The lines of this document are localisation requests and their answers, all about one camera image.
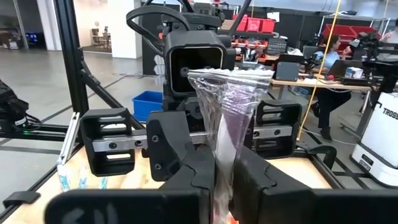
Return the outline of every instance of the yellow cable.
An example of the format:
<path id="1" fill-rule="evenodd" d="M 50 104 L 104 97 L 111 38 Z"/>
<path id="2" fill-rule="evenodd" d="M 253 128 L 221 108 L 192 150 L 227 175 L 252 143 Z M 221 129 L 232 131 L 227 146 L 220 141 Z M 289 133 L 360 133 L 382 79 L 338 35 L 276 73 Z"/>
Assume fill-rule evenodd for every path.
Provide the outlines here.
<path id="1" fill-rule="evenodd" d="M 335 24 L 336 24 L 336 20 L 337 20 L 338 10 L 340 8 L 340 3 L 341 3 L 341 0 L 338 0 L 335 16 L 333 18 L 333 22 L 332 22 L 331 28 L 330 28 L 328 42 L 326 43 L 326 49 L 325 49 L 325 52 L 323 53 L 324 57 L 322 59 L 321 67 L 319 68 L 319 72 L 318 72 L 318 75 L 317 75 L 317 82 L 315 83 L 315 86 L 313 87 L 312 95 L 311 95 L 310 101 L 308 102 L 308 108 L 307 108 L 307 111 L 305 112 L 304 120 L 301 123 L 300 131 L 298 132 L 297 140 L 300 140 L 300 138 L 301 138 L 301 133 L 303 132 L 304 123 L 307 120 L 308 114 L 309 114 L 310 109 L 311 109 L 311 104 L 312 104 L 312 101 L 313 101 L 313 97 L 315 96 L 315 91 L 317 90 L 319 77 L 321 75 L 321 72 L 322 72 L 322 69 L 323 69 L 323 64 L 325 63 L 325 59 L 326 59 L 326 53 L 327 53 L 326 51 L 329 49 L 330 40 L 331 40 L 333 31 L 335 29 Z"/>

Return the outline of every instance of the wooden table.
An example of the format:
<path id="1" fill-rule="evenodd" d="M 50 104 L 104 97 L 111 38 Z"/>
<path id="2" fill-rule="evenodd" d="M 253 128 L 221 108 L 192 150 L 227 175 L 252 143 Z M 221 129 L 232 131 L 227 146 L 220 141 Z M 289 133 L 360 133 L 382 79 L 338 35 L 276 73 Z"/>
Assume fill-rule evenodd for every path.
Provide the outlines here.
<path id="1" fill-rule="evenodd" d="M 291 177 L 312 188 L 331 189 L 330 184 L 319 173 L 309 159 L 290 157 L 286 159 L 269 160 L 269 162 Z M 66 164 L 70 173 L 70 187 L 78 186 L 79 170 L 87 166 L 88 161 L 85 148 L 81 148 Z M 88 177 L 87 188 L 98 188 L 100 178 L 91 173 Z M 107 189 L 157 189 L 163 182 L 155 182 L 150 176 L 149 159 L 143 158 L 140 151 L 136 151 L 136 165 L 134 171 L 127 175 L 108 177 Z M 3 224 L 43 224 L 44 211 L 49 201 L 62 193 L 58 174 L 55 173 L 37 191 L 41 197 L 31 205 L 21 205 Z"/>
<path id="2" fill-rule="evenodd" d="M 280 81 L 280 80 L 271 80 L 271 84 L 273 86 L 279 86 L 279 94 L 278 100 L 283 100 L 285 98 L 287 87 L 288 86 L 300 86 L 300 87 L 314 87 L 317 82 L 317 79 L 313 78 L 305 78 L 305 79 L 298 79 L 296 82 L 292 81 Z M 354 85 L 343 85 L 340 82 L 334 81 L 326 81 L 326 80 L 319 80 L 317 83 L 317 88 L 332 88 L 332 89 L 339 89 L 339 90 L 370 90 L 368 86 L 354 86 Z"/>

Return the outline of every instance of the plastic bag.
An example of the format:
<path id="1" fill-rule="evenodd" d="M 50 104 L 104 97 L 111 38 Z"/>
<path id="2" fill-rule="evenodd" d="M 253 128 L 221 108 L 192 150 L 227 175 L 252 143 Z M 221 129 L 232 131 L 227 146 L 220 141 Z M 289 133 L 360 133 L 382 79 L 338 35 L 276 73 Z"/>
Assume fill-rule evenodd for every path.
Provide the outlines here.
<path id="1" fill-rule="evenodd" d="M 232 197 L 233 165 L 240 156 L 246 130 L 268 89 L 272 73 L 262 70 L 190 70 L 188 79 L 198 95 L 208 144 L 218 168 L 214 223 L 226 223 Z"/>

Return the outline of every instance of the blue plastic box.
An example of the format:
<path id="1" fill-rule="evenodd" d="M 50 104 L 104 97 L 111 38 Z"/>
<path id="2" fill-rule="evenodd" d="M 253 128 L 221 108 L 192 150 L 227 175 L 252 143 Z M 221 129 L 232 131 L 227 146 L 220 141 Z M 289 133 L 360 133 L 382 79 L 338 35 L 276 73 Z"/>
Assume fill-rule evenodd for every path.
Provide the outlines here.
<path id="1" fill-rule="evenodd" d="M 162 111 L 162 93 L 158 91 L 145 91 L 132 99 L 134 114 L 138 121 L 146 122 L 152 111 Z"/>

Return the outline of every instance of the screw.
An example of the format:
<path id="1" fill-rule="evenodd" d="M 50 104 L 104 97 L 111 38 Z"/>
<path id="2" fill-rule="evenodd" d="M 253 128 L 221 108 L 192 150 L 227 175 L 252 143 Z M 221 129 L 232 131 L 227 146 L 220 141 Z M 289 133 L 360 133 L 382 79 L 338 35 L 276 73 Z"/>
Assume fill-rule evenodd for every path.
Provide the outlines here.
<path id="1" fill-rule="evenodd" d="M 152 136 L 152 141 L 153 142 L 158 142 L 159 141 L 159 137 L 158 136 Z"/>
<path id="2" fill-rule="evenodd" d="M 118 147 L 118 145 L 115 143 L 115 142 L 111 142 L 110 144 L 109 144 L 109 148 L 110 149 L 116 149 Z"/>
<path id="3" fill-rule="evenodd" d="M 141 141 L 136 141 L 134 143 L 134 145 L 136 145 L 136 147 L 140 147 L 140 146 L 142 146 L 142 142 Z"/>

